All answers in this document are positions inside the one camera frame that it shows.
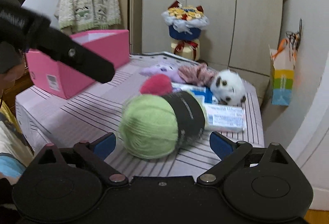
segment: bed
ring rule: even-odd
[[[32,86],[16,97],[16,117],[24,136],[35,153],[38,153],[47,143],[52,142],[59,148],[72,147],[79,141],[91,142],[114,132],[118,136],[116,148],[105,162],[129,179],[133,176],[187,175],[196,178],[220,162],[209,146],[210,132],[205,132],[202,139],[192,145],[155,160],[142,160],[130,155],[125,151],[117,133],[123,104],[139,95],[139,89],[147,79],[139,71],[159,62],[197,65],[196,62],[166,52],[132,55],[130,62],[116,71],[111,82],[95,83],[69,100]],[[223,135],[232,141],[244,140],[254,147],[264,147],[256,90],[250,83],[244,81],[244,84],[247,92],[247,129],[240,133],[225,132]]]

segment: purple plush toy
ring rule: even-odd
[[[153,76],[163,74],[168,76],[172,82],[185,83],[185,81],[178,75],[178,67],[169,64],[157,64],[151,67],[147,67],[140,72],[143,76]]]

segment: black wire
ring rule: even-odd
[[[293,50],[298,51],[302,37],[302,28],[303,28],[303,21],[301,18],[299,20],[299,30],[297,32],[291,32],[291,31],[286,32],[287,38],[289,39]]]

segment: pink fabric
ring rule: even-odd
[[[167,95],[172,93],[171,80],[163,74],[152,76],[145,81],[139,92],[158,96]]]
[[[208,70],[207,65],[202,63],[198,66],[181,66],[178,74],[188,84],[210,87],[217,72]]]

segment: pink box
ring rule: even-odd
[[[72,35],[71,38],[112,62],[115,69],[129,62],[128,30],[92,30]],[[61,98],[69,99],[95,82],[38,50],[30,50],[26,58],[34,85]]]

